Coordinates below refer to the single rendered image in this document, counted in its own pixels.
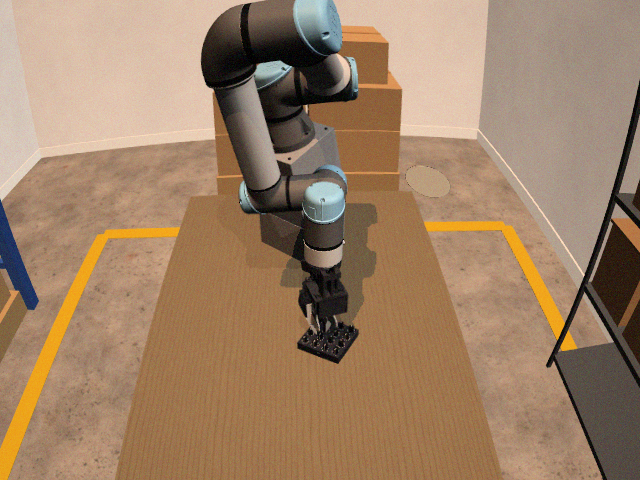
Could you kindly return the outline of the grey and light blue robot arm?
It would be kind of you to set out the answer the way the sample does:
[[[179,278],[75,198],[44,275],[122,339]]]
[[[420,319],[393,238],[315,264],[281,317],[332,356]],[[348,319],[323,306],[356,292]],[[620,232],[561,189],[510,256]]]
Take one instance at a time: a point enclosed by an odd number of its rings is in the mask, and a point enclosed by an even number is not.
[[[275,154],[314,139],[303,105],[357,99],[356,62],[336,54],[341,47],[333,0],[264,0],[222,13],[201,52],[205,83],[214,89],[245,181],[241,209],[261,215],[303,211],[301,267],[313,275],[305,260],[327,269],[342,259],[347,179],[334,165],[281,177]]]

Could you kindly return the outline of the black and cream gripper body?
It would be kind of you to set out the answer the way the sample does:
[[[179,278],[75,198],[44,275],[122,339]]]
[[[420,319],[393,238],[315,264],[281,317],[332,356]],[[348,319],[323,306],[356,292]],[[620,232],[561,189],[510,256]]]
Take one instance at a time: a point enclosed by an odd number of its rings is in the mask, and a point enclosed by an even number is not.
[[[317,316],[321,319],[347,313],[348,293],[339,279],[341,278],[341,271],[339,270],[341,261],[328,269],[314,267],[306,260],[305,262],[308,270],[315,274],[310,274],[310,277],[306,277],[305,281],[302,282],[302,289],[305,289],[306,298],[310,301],[312,298],[312,315],[315,320],[317,320]]]

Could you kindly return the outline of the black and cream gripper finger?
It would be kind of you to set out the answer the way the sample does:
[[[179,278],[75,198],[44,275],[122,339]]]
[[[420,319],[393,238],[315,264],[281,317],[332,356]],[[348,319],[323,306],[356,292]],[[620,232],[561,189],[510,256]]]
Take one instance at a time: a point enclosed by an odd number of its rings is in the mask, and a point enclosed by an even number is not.
[[[325,332],[327,332],[327,330],[329,329],[330,325],[333,325],[335,328],[337,327],[337,320],[336,320],[335,316],[324,318],[323,326],[324,326],[324,331]]]
[[[305,296],[305,289],[299,290],[300,294],[299,294],[299,298],[298,298],[298,302],[299,302],[299,306],[301,308],[301,310],[303,311],[310,327],[312,328],[312,330],[314,331],[315,334],[318,334],[318,332],[320,332],[320,326],[319,326],[319,322],[318,322],[318,318],[317,320],[315,320],[315,318],[312,315],[312,305],[311,305],[311,301],[308,300]],[[316,329],[318,329],[318,332]]]

